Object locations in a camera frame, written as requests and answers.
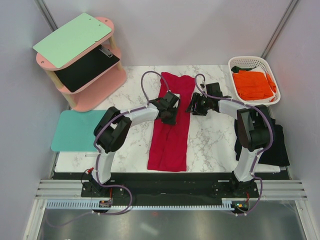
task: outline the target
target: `pink shelf board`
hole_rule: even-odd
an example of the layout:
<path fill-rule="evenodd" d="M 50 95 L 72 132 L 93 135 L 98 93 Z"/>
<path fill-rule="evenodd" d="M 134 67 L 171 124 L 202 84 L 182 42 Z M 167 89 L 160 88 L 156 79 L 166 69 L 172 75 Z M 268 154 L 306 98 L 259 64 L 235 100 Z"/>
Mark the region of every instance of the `pink shelf board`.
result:
<path fill-rule="evenodd" d="M 99 77 L 94 84 L 91 84 L 85 90 L 73 95 L 77 102 L 76 107 L 73 109 L 78 112 L 87 112 L 94 109 L 122 86 L 126 79 L 127 73 L 124 69 L 118 70 L 117 67 L 111 68 Z"/>
<path fill-rule="evenodd" d="M 102 44 L 104 47 L 106 47 L 107 49 L 110 49 L 110 51 L 117 56 L 119 59 L 121 59 L 122 53 L 121 50 L 119 48 L 116 49 L 111 49 L 109 44 Z M 77 94 L 80 93 L 81 91 L 83 91 L 84 89 L 86 89 L 89 85 L 91 85 L 92 83 L 94 83 L 97 79 L 99 79 L 102 75 L 104 75 L 106 72 L 108 72 L 110 69 L 112 69 L 113 67 L 115 67 L 117 65 L 114 64 L 113 66 L 109 67 L 107 70 L 105 70 L 103 73 L 101 73 L 100 75 L 98 75 L 97 77 L 95 77 L 94 79 L 92 79 L 90 82 L 88 82 L 86 85 L 82 86 L 81 88 L 79 88 L 77 91 L 75 92 L 71 92 L 68 88 L 66 88 L 66 86 L 63 86 L 62 88 L 57 88 L 61 93 L 63 94 Z"/>
<path fill-rule="evenodd" d="M 98 19 L 100 22 L 102 22 L 103 24 L 107 25 L 109 28 L 112 29 L 112 31 L 106 35 L 105 37 L 101 38 L 99 41 L 97 41 L 95 44 L 93 44 L 92 46 L 88 47 L 86 50 L 84 50 L 82 53 L 80 53 L 78 56 L 76 56 L 74 59 L 72 59 L 71 61 L 69 61 L 68 63 L 66 63 L 65 65 L 63 65 L 60 68 L 56 68 L 51 62 L 49 62 L 44 56 L 42 56 L 40 53 L 36 54 L 36 62 L 40 65 L 41 68 L 45 69 L 45 70 L 49 70 L 49 71 L 56 71 L 56 70 L 61 70 L 61 69 L 65 69 L 66 67 L 70 66 L 71 64 L 73 64 L 75 61 L 77 61 L 78 59 L 80 59 L 81 57 L 83 57 L 84 55 L 86 55 L 88 52 L 90 52 L 91 50 L 93 50 L 95 47 L 97 47 L 99 44 L 102 44 L 104 41 L 106 41 L 108 38 L 110 38 L 115 31 L 115 26 L 114 23 L 106 17 L 101 17 L 98 16 L 96 17 L 96 19 Z"/>

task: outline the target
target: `gray wall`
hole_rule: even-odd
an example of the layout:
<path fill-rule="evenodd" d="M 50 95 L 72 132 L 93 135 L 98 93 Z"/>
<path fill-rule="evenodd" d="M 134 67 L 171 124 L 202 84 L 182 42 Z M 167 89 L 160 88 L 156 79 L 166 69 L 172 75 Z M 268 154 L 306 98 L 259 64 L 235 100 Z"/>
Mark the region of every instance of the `gray wall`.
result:
<path fill-rule="evenodd" d="M 34 1 L 1 1 L 0 22 L 0 238 L 18 240 L 67 103 L 35 60 L 32 46 L 51 31 Z"/>
<path fill-rule="evenodd" d="M 125 66 L 218 65 L 260 56 L 290 0 L 44 0 L 60 27 L 110 18 Z"/>
<path fill-rule="evenodd" d="M 320 1 L 300 1 L 267 61 L 279 85 L 272 107 L 283 125 L 295 178 L 301 179 L 320 226 Z"/>

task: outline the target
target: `white laundry basket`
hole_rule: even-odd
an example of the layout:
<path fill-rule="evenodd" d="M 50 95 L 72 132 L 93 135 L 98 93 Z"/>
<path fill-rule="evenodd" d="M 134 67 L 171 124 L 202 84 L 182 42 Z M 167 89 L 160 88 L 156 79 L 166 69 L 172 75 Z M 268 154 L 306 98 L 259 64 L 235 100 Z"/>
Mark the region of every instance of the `white laundry basket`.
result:
<path fill-rule="evenodd" d="M 272 73 L 271 68 L 270 68 L 270 66 L 269 66 L 269 64 L 267 63 L 266 60 L 264 60 L 263 58 L 258 57 L 258 56 L 235 56 L 235 57 L 233 57 L 233 58 L 231 58 L 229 60 L 228 66 L 229 66 L 230 77 L 231 77 L 231 81 L 232 81 L 232 84 L 233 84 L 233 88 L 234 88 L 236 97 L 241 102 L 243 102 L 245 104 L 250 104 L 250 105 L 264 104 L 266 106 L 269 106 L 269 105 L 276 104 L 277 102 L 280 101 L 281 94 L 280 94 L 280 91 L 279 91 L 279 88 L 278 88 L 278 84 L 277 84 L 276 79 L 274 77 L 274 74 Z M 274 84 L 276 86 L 276 94 L 275 94 L 274 97 L 271 98 L 271 99 L 273 99 L 273 101 L 271 101 L 271 99 L 261 99 L 261 100 L 252 100 L 252 101 L 243 100 L 238 95 L 237 88 L 236 88 L 236 85 L 235 85 L 235 81 L 234 81 L 234 78 L 233 78 L 233 72 L 231 71 L 231 69 L 234 66 L 237 66 L 239 68 L 262 67 L 262 69 L 265 71 L 265 73 L 270 75 L 270 77 L 272 78 L 272 80 L 273 80 L 273 82 L 274 82 Z"/>

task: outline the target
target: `shiny floor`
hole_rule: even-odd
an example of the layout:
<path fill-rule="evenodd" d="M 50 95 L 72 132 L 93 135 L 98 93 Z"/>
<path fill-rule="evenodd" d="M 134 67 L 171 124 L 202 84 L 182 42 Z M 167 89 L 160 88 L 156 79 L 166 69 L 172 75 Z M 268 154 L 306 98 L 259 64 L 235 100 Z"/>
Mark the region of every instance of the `shiny floor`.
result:
<path fill-rule="evenodd" d="M 45 216 L 59 225 L 87 211 L 47 209 Z M 38 240 L 306 240 L 293 201 L 260 202 L 251 214 L 241 217 L 196 210 L 89 214 L 61 228 L 43 222 L 40 232 Z"/>

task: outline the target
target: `green board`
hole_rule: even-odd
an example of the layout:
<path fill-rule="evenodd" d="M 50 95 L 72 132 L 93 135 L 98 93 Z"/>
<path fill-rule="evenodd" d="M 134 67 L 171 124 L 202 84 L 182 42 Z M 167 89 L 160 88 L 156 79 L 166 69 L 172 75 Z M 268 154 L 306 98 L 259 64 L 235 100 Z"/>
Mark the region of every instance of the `green board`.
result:
<path fill-rule="evenodd" d="M 105 113 L 106 110 L 63 111 L 51 149 L 55 152 L 96 152 L 94 130 Z"/>
<path fill-rule="evenodd" d="M 82 13 L 33 46 L 56 68 L 74 59 L 112 29 L 93 16 Z"/>

